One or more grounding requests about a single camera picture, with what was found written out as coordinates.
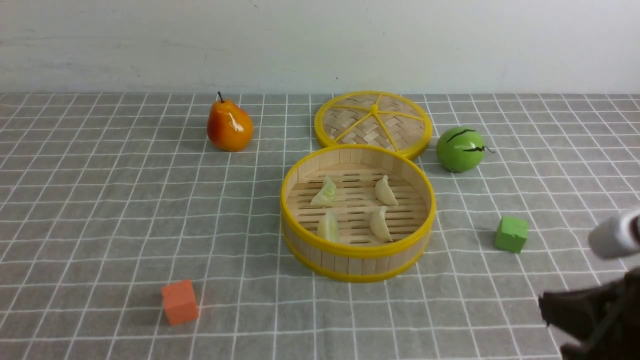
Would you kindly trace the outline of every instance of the orange cube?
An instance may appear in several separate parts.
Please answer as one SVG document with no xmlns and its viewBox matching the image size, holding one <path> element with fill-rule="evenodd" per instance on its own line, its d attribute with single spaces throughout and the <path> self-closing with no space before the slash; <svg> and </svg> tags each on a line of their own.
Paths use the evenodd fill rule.
<svg viewBox="0 0 640 360">
<path fill-rule="evenodd" d="M 171 326 L 198 318 L 198 305 L 191 280 L 186 279 L 163 286 L 163 307 Z"/>
</svg>

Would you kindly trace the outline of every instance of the dumpling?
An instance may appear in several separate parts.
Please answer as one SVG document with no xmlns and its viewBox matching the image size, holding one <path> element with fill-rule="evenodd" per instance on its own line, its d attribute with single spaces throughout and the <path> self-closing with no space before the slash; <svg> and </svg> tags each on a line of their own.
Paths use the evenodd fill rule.
<svg viewBox="0 0 640 360">
<path fill-rule="evenodd" d="M 369 228 L 371 228 L 373 235 L 379 237 L 381 240 L 393 241 L 385 220 L 386 212 L 386 206 L 381 206 L 377 211 L 374 211 L 371 214 L 371 218 L 369 218 Z"/>
<path fill-rule="evenodd" d="M 338 242 L 338 221 L 335 219 L 333 211 L 328 210 L 320 219 L 317 235 L 325 240 Z"/>
<path fill-rule="evenodd" d="M 311 206 L 331 206 L 335 200 L 335 184 L 331 181 L 329 175 L 324 177 L 322 188 L 311 200 Z"/>
<path fill-rule="evenodd" d="M 398 205 L 398 200 L 396 200 L 396 196 L 389 186 L 389 176 L 385 175 L 382 179 L 378 180 L 374 193 L 376 194 L 376 199 L 382 201 L 382 203 L 386 205 Z"/>
</svg>

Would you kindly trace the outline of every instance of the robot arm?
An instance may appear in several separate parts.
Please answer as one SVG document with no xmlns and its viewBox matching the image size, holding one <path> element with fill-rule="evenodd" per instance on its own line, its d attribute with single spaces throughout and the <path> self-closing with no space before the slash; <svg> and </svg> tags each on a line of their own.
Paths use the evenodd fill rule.
<svg viewBox="0 0 640 360">
<path fill-rule="evenodd" d="M 602 259 L 640 253 L 640 209 L 601 223 L 588 242 Z M 545 292 L 538 304 L 547 325 L 579 341 L 560 348 L 563 359 L 640 359 L 640 267 L 596 288 Z"/>
</svg>

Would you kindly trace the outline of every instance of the black stripe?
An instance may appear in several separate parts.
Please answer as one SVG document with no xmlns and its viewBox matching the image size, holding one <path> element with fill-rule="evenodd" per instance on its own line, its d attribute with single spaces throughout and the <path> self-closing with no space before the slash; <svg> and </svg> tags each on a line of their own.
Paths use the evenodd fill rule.
<svg viewBox="0 0 640 360">
<path fill-rule="evenodd" d="M 474 147 L 473 149 L 465 149 L 463 151 L 484 151 L 484 147 Z"/>
<path fill-rule="evenodd" d="M 476 131 L 476 130 L 473 130 L 473 129 L 464 129 L 464 130 L 460 131 L 459 133 L 454 134 L 453 136 L 451 136 L 451 137 L 447 140 L 447 142 L 450 142 L 450 141 L 451 141 L 451 140 L 453 140 L 453 138 L 455 138 L 456 136 L 459 136 L 459 135 L 462 135 L 462 134 L 466 134 L 466 133 L 469 133 L 469 132 L 476 133 L 477 131 Z"/>
</svg>

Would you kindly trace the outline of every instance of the green cube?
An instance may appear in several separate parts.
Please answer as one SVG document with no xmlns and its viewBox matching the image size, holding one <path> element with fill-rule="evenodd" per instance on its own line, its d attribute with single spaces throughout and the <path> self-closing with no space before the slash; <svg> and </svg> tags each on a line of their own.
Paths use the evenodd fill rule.
<svg viewBox="0 0 640 360">
<path fill-rule="evenodd" d="M 495 232 L 495 247 L 519 254 L 527 242 L 529 223 L 521 218 L 503 216 Z"/>
</svg>

